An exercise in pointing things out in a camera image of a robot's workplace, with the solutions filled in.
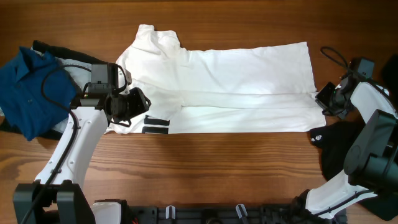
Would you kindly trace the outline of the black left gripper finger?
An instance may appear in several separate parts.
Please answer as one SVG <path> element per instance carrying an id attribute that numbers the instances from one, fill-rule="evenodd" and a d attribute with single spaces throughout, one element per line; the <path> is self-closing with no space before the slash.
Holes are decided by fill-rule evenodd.
<path id="1" fill-rule="evenodd" d="M 158 126 L 169 126 L 170 121 L 154 118 L 151 116 L 146 115 L 144 118 L 144 124 L 149 124 L 149 125 L 158 125 Z"/>
<path id="2" fill-rule="evenodd" d="M 169 129 L 163 127 L 144 126 L 142 134 L 168 134 Z"/>

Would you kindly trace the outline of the white polo shirt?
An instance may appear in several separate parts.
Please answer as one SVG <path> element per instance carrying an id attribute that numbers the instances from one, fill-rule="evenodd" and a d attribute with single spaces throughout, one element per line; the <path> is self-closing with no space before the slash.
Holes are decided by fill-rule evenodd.
<path id="1" fill-rule="evenodd" d="M 305 42 L 231 50 L 187 50 L 172 30 L 139 26 L 117 64 L 151 100 L 118 134 L 144 126 L 179 133 L 306 132 L 325 125 Z M 144 124 L 146 115 L 169 126 Z"/>

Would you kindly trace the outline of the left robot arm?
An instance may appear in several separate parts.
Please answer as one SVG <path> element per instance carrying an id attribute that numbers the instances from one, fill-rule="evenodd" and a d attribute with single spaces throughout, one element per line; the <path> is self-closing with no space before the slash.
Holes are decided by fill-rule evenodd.
<path id="1" fill-rule="evenodd" d="M 94 150 L 109 124 L 123 126 L 149 110 L 140 88 L 128 94 L 89 91 L 67 108 L 69 120 L 55 151 L 31 184 L 19 184 L 13 195 L 18 223 L 132 223 L 125 200 L 90 205 L 82 191 Z"/>

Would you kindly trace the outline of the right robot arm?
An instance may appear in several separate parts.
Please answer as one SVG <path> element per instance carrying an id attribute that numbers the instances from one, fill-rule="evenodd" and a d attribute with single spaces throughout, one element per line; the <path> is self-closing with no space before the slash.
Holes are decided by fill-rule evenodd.
<path id="1" fill-rule="evenodd" d="M 348 150 L 340 171 L 308 191 L 297 223 L 331 220 L 367 198 L 397 193 L 397 112 L 385 90 L 360 82 L 350 101 L 366 123 Z"/>

